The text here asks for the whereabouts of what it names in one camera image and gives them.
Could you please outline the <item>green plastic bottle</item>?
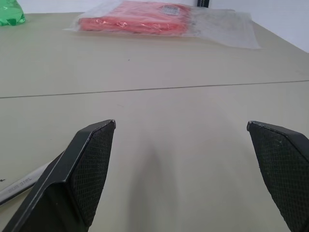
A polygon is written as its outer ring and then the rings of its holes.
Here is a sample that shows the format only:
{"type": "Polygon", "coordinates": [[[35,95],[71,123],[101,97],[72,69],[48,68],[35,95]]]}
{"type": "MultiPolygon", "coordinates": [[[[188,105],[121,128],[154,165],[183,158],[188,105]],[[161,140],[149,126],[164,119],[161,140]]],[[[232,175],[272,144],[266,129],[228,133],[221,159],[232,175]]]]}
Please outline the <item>green plastic bottle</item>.
{"type": "Polygon", "coordinates": [[[0,26],[25,23],[24,11],[17,0],[0,0],[0,26]]]}

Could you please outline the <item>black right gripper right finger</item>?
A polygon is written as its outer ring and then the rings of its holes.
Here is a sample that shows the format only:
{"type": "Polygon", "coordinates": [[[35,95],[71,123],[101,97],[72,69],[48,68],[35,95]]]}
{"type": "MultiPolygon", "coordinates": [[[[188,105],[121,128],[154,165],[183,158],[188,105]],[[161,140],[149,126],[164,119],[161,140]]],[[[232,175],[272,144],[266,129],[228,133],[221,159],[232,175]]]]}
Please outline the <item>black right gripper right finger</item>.
{"type": "Polygon", "coordinates": [[[260,172],[291,232],[309,232],[309,139],[284,127],[249,121],[260,172]]]}

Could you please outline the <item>clear bag of red items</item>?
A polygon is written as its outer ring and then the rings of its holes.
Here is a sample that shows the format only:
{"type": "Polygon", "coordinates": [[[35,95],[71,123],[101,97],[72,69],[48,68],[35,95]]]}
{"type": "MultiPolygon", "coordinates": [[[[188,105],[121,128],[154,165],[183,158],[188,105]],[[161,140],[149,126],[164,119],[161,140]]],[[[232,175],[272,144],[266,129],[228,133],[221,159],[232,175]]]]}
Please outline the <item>clear bag of red items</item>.
{"type": "Polygon", "coordinates": [[[193,37],[230,47],[260,48],[248,13],[162,1],[104,0],[75,17],[67,29],[193,37]]]}

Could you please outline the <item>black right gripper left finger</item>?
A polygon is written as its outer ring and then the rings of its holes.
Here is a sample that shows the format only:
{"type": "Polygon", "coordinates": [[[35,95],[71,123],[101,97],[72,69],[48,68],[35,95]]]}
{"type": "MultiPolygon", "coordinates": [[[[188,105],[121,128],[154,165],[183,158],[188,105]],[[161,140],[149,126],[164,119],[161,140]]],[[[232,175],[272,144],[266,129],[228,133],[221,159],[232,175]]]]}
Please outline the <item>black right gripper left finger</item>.
{"type": "Polygon", "coordinates": [[[2,232],[88,232],[106,181],[115,128],[109,119],[79,130],[2,232]]]}

